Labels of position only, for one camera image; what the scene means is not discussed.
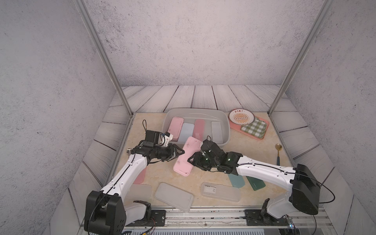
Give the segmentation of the pale pink pencil case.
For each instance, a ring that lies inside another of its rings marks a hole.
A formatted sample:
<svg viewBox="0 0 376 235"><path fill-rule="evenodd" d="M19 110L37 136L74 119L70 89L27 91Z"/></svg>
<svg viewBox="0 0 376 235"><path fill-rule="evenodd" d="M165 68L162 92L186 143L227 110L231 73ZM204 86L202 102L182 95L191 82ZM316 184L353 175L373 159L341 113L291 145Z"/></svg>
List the pale pink pencil case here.
<svg viewBox="0 0 376 235"><path fill-rule="evenodd" d="M192 157L196 152L200 152L201 146L202 141L194 137L188 137L183 146L185 153L178 157L175 165L173 166L173 170L183 176L188 176L193 169L193 165L188 162L188 159Z"/></svg>

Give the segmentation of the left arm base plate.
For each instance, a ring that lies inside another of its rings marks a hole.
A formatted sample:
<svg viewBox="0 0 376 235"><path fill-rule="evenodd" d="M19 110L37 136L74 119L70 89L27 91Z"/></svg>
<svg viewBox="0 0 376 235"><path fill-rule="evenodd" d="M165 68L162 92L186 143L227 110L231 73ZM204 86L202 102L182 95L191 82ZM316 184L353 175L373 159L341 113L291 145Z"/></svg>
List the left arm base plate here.
<svg viewBox="0 0 376 235"><path fill-rule="evenodd" d="M126 227L164 227L166 219L166 210L151 210L146 219L132 222Z"/></svg>

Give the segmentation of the light blue pencil case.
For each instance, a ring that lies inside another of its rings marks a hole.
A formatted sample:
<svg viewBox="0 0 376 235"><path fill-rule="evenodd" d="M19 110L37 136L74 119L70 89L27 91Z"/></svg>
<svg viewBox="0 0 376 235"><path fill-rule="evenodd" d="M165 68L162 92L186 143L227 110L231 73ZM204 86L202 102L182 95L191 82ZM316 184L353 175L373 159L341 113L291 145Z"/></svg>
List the light blue pencil case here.
<svg viewBox="0 0 376 235"><path fill-rule="evenodd" d="M192 123L183 123L182 129L178 138L179 143L185 143L189 137L193 135L194 124Z"/></svg>

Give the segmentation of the translucent pink pencil case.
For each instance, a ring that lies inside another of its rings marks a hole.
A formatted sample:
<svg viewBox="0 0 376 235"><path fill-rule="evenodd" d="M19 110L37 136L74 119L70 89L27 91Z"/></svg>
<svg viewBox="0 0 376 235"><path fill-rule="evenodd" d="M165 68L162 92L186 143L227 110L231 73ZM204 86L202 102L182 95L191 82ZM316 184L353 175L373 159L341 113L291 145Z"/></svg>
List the translucent pink pencil case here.
<svg viewBox="0 0 376 235"><path fill-rule="evenodd" d="M197 140L203 141L205 131L205 121L203 119L196 119L193 129L193 137Z"/></svg>

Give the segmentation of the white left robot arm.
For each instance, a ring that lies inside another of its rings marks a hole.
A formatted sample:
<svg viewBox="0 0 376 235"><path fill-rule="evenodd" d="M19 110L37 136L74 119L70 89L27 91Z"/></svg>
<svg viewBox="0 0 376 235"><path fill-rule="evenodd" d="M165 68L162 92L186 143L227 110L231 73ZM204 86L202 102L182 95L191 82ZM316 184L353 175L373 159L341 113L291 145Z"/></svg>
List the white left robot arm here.
<svg viewBox="0 0 376 235"><path fill-rule="evenodd" d="M175 144L139 145L131 149L129 160L101 190L92 191L86 200L84 230L88 234L120 235L123 228L136 221L151 220L151 205L136 200L128 206L123 201L139 174L153 159L171 161L185 151Z"/></svg>

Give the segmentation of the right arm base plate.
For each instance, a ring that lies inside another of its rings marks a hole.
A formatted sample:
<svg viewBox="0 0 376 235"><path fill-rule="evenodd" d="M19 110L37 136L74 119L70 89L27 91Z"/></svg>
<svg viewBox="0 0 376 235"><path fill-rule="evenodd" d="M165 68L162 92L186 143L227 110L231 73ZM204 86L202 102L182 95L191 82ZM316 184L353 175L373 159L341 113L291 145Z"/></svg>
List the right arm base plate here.
<svg viewBox="0 0 376 235"><path fill-rule="evenodd" d="M276 219L268 213L261 212L261 210L245 210L247 226L288 226L289 222L286 218Z"/></svg>

